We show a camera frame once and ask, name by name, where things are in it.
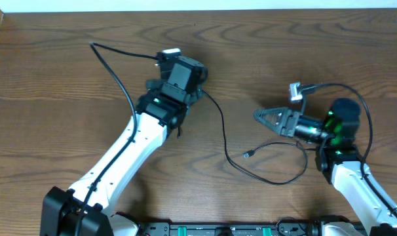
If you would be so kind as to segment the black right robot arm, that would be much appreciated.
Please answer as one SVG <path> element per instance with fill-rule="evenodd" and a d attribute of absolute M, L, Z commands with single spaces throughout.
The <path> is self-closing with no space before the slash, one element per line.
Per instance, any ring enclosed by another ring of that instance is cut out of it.
<path fill-rule="evenodd" d="M 338 98 L 323 121 L 287 107 L 257 109 L 256 121 L 280 136 L 312 142 L 316 167 L 348 201 L 368 235 L 397 235 L 397 204 L 375 180 L 358 151 L 360 106 Z"/>

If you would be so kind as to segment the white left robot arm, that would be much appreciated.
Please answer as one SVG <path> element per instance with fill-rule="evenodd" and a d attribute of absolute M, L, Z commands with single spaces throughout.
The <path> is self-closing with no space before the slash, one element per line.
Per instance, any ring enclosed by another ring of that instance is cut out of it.
<path fill-rule="evenodd" d="M 104 156 L 67 190 L 53 187 L 43 199 L 41 235 L 136 235 L 139 225 L 115 212 L 121 193 L 145 160 L 181 126 L 203 97 L 176 83 L 152 80 L 140 108 Z"/>

